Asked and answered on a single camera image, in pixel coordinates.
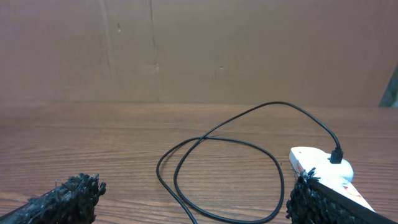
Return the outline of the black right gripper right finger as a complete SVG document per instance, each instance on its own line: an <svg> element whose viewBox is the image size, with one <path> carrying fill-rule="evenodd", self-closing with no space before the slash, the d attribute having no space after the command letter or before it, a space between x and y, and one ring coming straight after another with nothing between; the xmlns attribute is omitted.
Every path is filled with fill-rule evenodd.
<svg viewBox="0 0 398 224"><path fill-rule="evenodd" d="M323 185L314 169L296 175L286 203L292 224L397 224Z"/></svg>

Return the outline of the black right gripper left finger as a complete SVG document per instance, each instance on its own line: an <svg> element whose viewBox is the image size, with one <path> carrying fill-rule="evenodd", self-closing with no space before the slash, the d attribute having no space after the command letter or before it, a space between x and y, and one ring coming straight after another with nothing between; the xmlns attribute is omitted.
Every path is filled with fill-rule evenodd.
<svg viewBox="0 0 398 224"><path fill-rule="evenodd" d="M106 193L99 175L81 173L51 191L1 216L1 224L92 224L95 207Z"/></svg>

